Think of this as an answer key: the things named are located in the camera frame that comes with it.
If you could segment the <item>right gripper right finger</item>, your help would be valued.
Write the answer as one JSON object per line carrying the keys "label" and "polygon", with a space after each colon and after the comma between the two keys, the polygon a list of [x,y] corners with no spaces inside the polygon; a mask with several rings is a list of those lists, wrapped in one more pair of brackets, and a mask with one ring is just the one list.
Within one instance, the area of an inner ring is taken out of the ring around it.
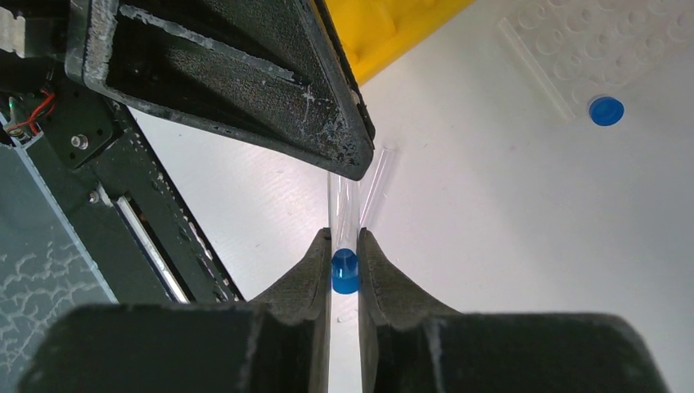
{"label": "right gripper right finger", "polygon": [[666,392],[646,343],[614,314],[463,313],[358,239],[366,392]]}

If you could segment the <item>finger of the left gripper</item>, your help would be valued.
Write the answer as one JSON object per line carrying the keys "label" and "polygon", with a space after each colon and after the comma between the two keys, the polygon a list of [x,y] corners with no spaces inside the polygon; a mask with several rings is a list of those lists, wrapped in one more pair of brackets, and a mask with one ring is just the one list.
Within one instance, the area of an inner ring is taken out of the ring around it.
{"label": "finger of the left gripper", "polygon": [[323,1],[73,1],[65,72],[155,117],[363,178],[376,130]]}

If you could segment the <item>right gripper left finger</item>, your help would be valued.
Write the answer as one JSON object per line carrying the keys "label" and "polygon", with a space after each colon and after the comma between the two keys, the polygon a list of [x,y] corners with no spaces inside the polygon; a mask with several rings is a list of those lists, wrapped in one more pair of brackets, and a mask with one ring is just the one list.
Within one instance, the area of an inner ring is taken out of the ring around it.
{"label": "right gripper left finger", "polygon": [[85,305],[59,319],[19,392],[325,392],[328,228],[247,302]]}

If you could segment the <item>yellow test tube rack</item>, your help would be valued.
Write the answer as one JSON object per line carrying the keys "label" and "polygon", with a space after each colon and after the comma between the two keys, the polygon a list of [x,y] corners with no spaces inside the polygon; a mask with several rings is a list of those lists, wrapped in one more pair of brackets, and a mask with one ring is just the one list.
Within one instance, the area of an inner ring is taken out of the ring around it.
{"label": "yellow test tube rack", "polygon": [[327,0],[358,84],[383,71],[473,0]]}

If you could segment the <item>blue capped tube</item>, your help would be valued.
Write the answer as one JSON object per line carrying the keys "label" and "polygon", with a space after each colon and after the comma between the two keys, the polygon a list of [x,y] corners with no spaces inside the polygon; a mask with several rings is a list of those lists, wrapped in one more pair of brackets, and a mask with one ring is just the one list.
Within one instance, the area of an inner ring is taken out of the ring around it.
{"label": "blue capped tube", "polygon": [[360,201],[358,183],[337,174],[327,177],[331,231],[332,289],[350,295],[359,289],[358,234]]}

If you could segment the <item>clear tube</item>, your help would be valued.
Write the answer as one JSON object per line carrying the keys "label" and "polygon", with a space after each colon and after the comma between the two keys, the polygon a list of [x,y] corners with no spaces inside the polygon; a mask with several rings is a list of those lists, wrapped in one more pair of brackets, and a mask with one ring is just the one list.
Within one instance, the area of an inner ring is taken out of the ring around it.
{"label": "clear tube", "polygon": [[359,223],[361,228],[369,228],[377,221],[382,202],[387,198],[387,189],[397,167],[398,158],[397,147],[382,147],[377,152],[367,175],[360,182]]}

